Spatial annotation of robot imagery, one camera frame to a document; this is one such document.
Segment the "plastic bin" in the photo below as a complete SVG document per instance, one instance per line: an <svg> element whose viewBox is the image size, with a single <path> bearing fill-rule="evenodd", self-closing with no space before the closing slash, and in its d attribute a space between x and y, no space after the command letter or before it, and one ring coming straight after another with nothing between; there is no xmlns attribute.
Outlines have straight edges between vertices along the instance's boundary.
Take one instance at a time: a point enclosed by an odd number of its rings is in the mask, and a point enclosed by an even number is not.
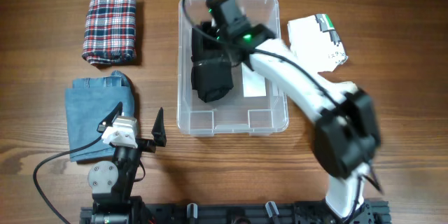
<svg viewBox="0 0 448 224"><path fill-rule="evenodd" d="M253 25L267 25L280 34L277 0L237 0ZM188 13L196 23L211 20L205 0L186 0ZM183 134L211 137L217 133L269 135L284 131L289 124L286 96L266 80L265 97L244 97L242 69L232 69L233 89L218 101L204 103L191 88L191 25L179 11L177 126Z"/></svg>

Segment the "folded plaid shirt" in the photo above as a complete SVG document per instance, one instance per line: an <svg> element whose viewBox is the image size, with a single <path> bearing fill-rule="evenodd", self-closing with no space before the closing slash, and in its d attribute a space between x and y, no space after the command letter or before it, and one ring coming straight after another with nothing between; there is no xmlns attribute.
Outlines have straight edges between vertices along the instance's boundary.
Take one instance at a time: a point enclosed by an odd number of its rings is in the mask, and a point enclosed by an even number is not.
<svg viewBox="0 0 448 224"><path fill-rule="evenodd" d="M136 58L137 0L91 0L83 58L91 64L122 64Z"/></svg>

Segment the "folded blue cloth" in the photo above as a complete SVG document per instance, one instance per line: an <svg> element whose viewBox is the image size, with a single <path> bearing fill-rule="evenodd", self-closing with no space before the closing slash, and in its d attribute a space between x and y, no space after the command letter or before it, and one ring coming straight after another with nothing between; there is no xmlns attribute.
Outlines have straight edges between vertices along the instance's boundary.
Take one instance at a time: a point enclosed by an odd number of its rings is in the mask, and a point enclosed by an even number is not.
<svg viewBox="0 0 448 224"><path fill-rule="evenodd" d="M117 106L123 103L124 116L134 116L134 97L126 76L114 71L103 78L80 78L73 87L65 90L65 109L70 150L82 147L97 139L98 124ZM113 155L114 149L103 141L70 154L70 160L81 161Z"/></svg>

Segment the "black metal base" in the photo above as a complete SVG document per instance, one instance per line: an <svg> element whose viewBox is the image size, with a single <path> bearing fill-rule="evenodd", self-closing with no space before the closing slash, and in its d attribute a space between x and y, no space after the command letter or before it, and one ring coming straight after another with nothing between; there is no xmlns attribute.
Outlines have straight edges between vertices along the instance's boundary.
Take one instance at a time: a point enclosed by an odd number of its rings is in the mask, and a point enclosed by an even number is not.
<svg viewBox="0 0 448 224"><path fill-rule="evenodd" d="M244 210L251 224L268 224L273 220L267 215L264 204L197 206L197 219L187 219L187 206L175 204L147 204L157 224L231 224L236 211ZM278 204L279 224L337 224L325 202L296 202ZM91 208L82 208L80 223L90 224ZM389 203L365 200L350 224L391 224Z"/></svg>

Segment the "brown wooden surface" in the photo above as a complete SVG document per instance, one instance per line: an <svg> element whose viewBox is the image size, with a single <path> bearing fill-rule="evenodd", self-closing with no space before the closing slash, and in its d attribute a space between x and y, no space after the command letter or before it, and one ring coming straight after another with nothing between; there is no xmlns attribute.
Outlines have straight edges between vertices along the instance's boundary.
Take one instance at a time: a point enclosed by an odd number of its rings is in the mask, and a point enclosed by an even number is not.
<svg viewBox="0 0 448 224"><path fill-rule="evenodd" d="M119 69L139 94L143 137L159 107L168 144L145 155L148 174L133 193L146 203L201 204L320 200L328 178L314 159L299 108L289 128L270 137L224 134L195 139L176 126L178 3L142 2L141 65L98 70L81 58L89 0L0 0L0 223L59 223L39 197L32 172L68 149L64 89L75 78ZM383 146L375 166L394 223L448 223L448 0L279 0L288 20L327 13L349 61L335 81L373 97ZM90 165L68 157L38 179L52 203L77 223L92 203ZM367 197L378 197L367 187Z"/></svg>

